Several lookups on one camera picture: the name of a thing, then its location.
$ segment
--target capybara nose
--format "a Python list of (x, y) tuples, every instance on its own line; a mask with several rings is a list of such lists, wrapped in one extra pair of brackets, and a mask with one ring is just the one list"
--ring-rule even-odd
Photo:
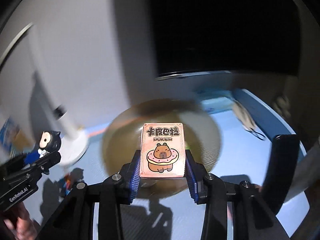
[(166, 152), (160, 152), (159, 156), (160, 156), (160, 159), (165, 159), (167, 157), (167, 153)]

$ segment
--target black monitor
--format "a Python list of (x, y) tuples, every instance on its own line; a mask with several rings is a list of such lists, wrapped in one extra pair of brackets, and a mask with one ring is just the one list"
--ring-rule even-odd
[(148, 0), (158, 76), (232, 72), (297, 75), (293, 0)]

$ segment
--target toy figurine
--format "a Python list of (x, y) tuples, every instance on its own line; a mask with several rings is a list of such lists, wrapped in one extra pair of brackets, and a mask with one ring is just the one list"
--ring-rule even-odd
[(39, 149), (27, 153), (24, 159), (24, 164), (31, 164), (51, 152), (58, 151), (60, 147), (60, 132), (44, 131), (39, 142)]

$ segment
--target cartoon capybara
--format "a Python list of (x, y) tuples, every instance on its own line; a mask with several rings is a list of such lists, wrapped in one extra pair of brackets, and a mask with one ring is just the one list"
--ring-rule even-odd
[(165, 170), (172, 171), (173, 163), (179, 158), (175, 149), (170, 149), (167, 143), (157, 143), (155, 150), (147, 154), (148, 167), (151, 171), (163, 173)]

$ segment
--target silver bolt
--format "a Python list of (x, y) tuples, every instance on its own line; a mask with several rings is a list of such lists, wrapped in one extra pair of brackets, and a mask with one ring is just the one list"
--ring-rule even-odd
[(77, 184), (77, 189), (83, 189), (85, 187), (85, 184), (83, 182), (80, 182)]
[(209, 179), (209, 180), (213, 180), (214, 179), (214, 175), (212, 173), (207, 173), (205, 175), (206, 179)]
[(250, 182), (248, 182), (247, 180), (244, 180), (244, 181), (241, 182), (241, 185), (243, 187), (247, 187), (248, 188), (250, 186)]
[(119, 173), (116, 173), (116, 174), (112, 175), (112, 179), (113, 180), (120, 180), (121, 179), (121, 175)]

